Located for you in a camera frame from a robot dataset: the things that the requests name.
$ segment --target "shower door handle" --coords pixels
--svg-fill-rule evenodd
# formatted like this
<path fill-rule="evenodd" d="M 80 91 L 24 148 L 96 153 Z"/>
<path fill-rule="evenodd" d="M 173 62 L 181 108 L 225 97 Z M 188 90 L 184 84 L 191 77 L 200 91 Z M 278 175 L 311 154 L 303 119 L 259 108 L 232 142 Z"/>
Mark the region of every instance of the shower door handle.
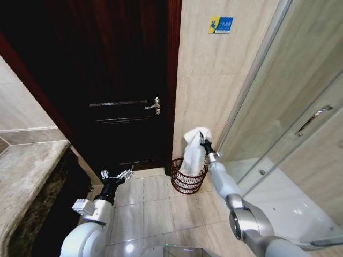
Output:
<path fill-rule="evenodd" d="M 301 137 L 302 135 L 304 135 L 303 130 L 315 119 L 317 118 L 319 115 L 321 115 L 324 111 L 330 111 L 333 109 L 332 105 L 326 105 L 322 108 L 320 108 L 315 114 L 312 115 L 311 118 L 309 118 L 309 120 L 301 126 L 301 128 L 295 132 L 295 135 L 297 135 L 298 137 Z"/>

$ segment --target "door handle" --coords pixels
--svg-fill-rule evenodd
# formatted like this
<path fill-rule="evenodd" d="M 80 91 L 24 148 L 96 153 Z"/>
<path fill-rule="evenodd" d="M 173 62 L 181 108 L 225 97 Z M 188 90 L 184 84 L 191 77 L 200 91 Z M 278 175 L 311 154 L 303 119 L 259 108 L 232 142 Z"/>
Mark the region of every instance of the door handle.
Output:
<path fill-rule="evenodd" d="M 158 97 L 156 97 L 154 100 L 155 100 L 155 104 L 154 105 L 144 107 L 144 109 L 148 110 L 148 109 L 155 108 L 156 109 L 156 114 L 159 115 L 161 113 L 160 99 Z"/>
<path fill-rule="evenodd" d="M 332 105 L 326 105 L 322 108 L 320 108 L 315 114 L 312 115 L 311 118 L 308 119 L 307 122 L 305 122 L 304 125 L 301 126 L 301 128 L 295 132 L 295 135 L 297 135 L 298 137 L 301 137 L 302 135 L 304 135 L 303 130 L 315 119 L 317 118 L 319 115 L 321 115 L 324 111 L 330 111 L 333 109 Z"/>

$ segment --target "sign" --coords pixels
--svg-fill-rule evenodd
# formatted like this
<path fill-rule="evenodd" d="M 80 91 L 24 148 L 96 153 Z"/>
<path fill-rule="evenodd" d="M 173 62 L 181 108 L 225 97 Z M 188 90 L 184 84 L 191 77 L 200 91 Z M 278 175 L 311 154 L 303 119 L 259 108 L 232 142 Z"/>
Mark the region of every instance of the sign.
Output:
<path fill-rule="evenodd" d="M 210 27 L 208 28 L 208 33 L 210 34 L 228 34 L 231 29 L 231 24 L 233 22 L 233 17 L 211 17 Z"/>

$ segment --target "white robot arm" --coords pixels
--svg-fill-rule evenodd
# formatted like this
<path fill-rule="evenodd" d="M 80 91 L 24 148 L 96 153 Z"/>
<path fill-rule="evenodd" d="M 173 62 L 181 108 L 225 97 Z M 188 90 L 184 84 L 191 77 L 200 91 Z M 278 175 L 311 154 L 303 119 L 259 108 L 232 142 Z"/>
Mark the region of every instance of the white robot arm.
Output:
<path fill-rule="evenodd" d="M 120 184 L 132 177 L 133 167 L 116 177 L 101 172 L 104 187 L 94 202 L 78 199 L 72 209 L 82 215 L 83 223 L 77 226 L 64 239 L 61 257 L 99 257 L 103 256 L 105 234 L 111 216 L 115 192 Z"/>
<path fill-rule="evenodd" d="M 230 209 L 230 226 L 238 240 L 243 241 L 257 257 L 309 257 L 303 249 L 275 236 L 272 224 L 261 209 L 245 201 L 233 178 L 226 172 L 211 143 L 202 139 L 209 162 L 208 170 L 214 187 Z"/>

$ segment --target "shower enclosure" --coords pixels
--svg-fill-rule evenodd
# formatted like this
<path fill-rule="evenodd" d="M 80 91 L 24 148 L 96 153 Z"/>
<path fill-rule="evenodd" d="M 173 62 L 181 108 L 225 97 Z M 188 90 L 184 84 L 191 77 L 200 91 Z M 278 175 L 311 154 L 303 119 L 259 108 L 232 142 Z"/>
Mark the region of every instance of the shower enclosure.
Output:
<path fill-rule="evenodd" d="M 343 244 L 342 13 L 280 1 L 219 149 L 275 233 L 314 250 Z"/>

